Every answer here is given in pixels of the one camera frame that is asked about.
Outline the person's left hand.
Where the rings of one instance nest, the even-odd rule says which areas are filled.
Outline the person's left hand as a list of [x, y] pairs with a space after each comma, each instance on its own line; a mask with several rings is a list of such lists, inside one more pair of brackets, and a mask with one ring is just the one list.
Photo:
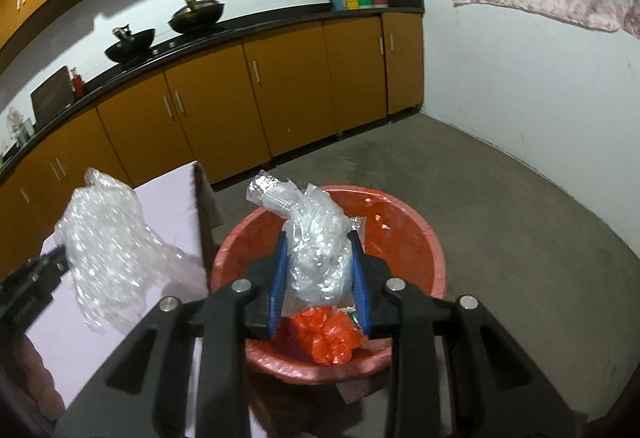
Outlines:
[[27, 336], [14, 347], [12, 357], [24, 376], [21, 390], [45, 418], [56, 421], [65, 411], [63, 398], [55, 388], [52, 374], [44, 366], [41, 354]]

